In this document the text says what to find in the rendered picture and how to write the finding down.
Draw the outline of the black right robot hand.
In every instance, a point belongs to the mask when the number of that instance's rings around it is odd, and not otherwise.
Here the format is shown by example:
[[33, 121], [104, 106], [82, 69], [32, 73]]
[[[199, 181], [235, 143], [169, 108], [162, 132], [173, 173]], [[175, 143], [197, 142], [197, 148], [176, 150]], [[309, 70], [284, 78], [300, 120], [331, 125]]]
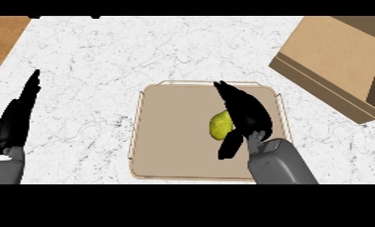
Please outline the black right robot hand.
[[255, 140], [258, 146], [274, 134], [274, 121], [269, 111], [255, 95], [228, 82], [215, 82], [225, 100], [227, 110], [235, 125], [228, 133], [219, 150], [219, 159], [231, 159], [243, 146], [244, 140]]

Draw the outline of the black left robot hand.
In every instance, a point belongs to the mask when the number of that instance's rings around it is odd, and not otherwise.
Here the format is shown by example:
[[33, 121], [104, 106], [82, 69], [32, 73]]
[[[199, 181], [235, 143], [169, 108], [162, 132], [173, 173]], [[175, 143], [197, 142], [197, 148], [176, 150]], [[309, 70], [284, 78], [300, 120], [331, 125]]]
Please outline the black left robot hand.
[[36, 70], [26, 83], [21, 96], [11, 101], [0, 116], [0, 155], [8, 148], [26, 146], [41, 89], [41, 71]]

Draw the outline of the yellow-green pear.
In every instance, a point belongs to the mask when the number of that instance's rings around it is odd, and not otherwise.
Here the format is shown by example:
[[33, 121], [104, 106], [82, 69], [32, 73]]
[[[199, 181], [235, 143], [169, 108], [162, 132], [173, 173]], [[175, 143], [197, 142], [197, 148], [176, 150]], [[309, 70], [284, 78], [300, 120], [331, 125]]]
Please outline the yellow-green pear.
[[216, 140], [222, 141], [227, 138], [228, 134], [233, 132], [233, 130], [234, 121], [230, 111], [225, 110], [212, 118], [210, 135]]

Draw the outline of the beige square tray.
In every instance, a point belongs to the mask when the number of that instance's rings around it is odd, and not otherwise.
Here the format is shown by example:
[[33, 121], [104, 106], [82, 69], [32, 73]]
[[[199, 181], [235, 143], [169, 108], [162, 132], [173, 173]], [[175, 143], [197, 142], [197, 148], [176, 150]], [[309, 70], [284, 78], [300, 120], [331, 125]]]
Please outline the beige square tray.
[[140, 94], [129, 168], [135, 177], [250, 181], [249, 148], [219, 159], [222, 142], [210, 135], [210, 121], [225, 111], [215, 85], [163, 82]]

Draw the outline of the brown cardboard box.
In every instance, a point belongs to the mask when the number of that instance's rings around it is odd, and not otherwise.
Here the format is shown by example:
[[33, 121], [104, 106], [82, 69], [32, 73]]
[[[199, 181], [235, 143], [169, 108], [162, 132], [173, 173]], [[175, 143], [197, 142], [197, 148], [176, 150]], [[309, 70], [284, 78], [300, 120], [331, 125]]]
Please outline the brown cardboard box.
[[375, 16], [306, 16], [271, 68], [358, 124], [375, 120]]

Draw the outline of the brown wooden panel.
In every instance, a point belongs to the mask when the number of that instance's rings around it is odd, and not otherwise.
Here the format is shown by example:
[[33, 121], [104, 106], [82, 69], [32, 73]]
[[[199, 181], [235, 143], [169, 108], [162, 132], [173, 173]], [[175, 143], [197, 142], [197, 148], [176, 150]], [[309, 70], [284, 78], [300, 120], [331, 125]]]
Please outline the brown wooden panel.
[[0, 64], [13, 51], [30, 21], [27, 16], [0, 16]]

